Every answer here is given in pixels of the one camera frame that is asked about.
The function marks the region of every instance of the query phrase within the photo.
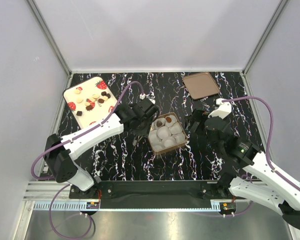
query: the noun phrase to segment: strawberry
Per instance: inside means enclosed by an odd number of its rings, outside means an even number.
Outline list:
[[[114,106],[111,106],[111,107],[109,108],[109,111],[108,111],[108,112],[109,112],[109,113],[112,112],[112,110],[113,110],[114,108],[115,108]]]
[[[70,108],[72,111],[76,110],[76,105],[75,105],[74,102],[69,102],[69,103],[68,103],[68,106],[69,106],[69,108]]]
[[[98,89],[102,89],[102,90],[105,90],[107,89],[107,84],[105,83],[105,81],[99,81],[95,84],[95,86],[98,88]]]
[[[92,106],[92,109],[94,109],[94,107],[95,107],[95,103],[93,102],[93,101],[90,101],[88,98],[86,99],[86,101],[88,102],[88,103],[90,103],[90,105]]]

